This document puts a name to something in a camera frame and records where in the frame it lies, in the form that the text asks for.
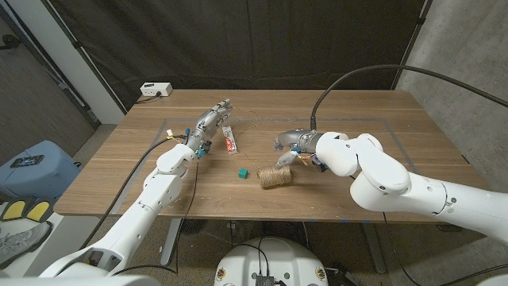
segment wooden table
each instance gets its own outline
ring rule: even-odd
[[[382,222],[379,212],[357,206],[349,194],[352,179],[330,171],[319,173],[301,161],[291,166],[293,180],[283,187],[262,189],[256,166],[274,164],[281,152],[273,150],[275,137],[289,129],[309,128],[309,117],[322,91],[200,91],[176,90],[167,98],[135,105],[112,132],[78,178],[55,205],[62,215],[102,215],[140,156],[165,137],[166,129],[183,134],[198,116],[223,99],[263,120],[233,108],[229,124],[237,138],[237,155],[228,155],[222,131],[212,140],[211,154],[199,162],[196,195],[189,218],[295,220],[327,222]],[[489,188],[461,156],[429,115],[405,91],[332,91],[317,111],[319,131],[337,131],[356,137],[370,133],[385,152],[409,171],[439,180]],[[121,215],[141,193],[142,181],[156,159],[175,142],[155,149],[126,188],[125,199],[114,208]],[[246,180],[237,175],[247,168]],[[194,190],[195,165],[190,168],[180,199],[161,215],[182,218]],[[387,213],[390,222],[435,222],[419,214]]]

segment twine spool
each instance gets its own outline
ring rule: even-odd
[[[289,166],[280,169],[274,166],[259,168],[257,170],[257,179],[261,187],[271,187],[291,182],[291,172]]]

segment dark curtain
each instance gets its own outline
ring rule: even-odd
[[[144,82],[188,89],[325,89],[399,64],[424,0],[51,0],[130,108]],[[390,89],[395,71],[341,88]]]

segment blue container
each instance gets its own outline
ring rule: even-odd
[[[43,155],[38,164],[21,158]],[[11,198],[34,196],[58,198],[71,185],[81,169],[57,144],[51,141],[26,149],[0,167],[0,192]]]

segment green cube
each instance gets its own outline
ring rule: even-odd
[[[242,179],[247,179],[247,169],[241,168],[238,172],[238,176]]]

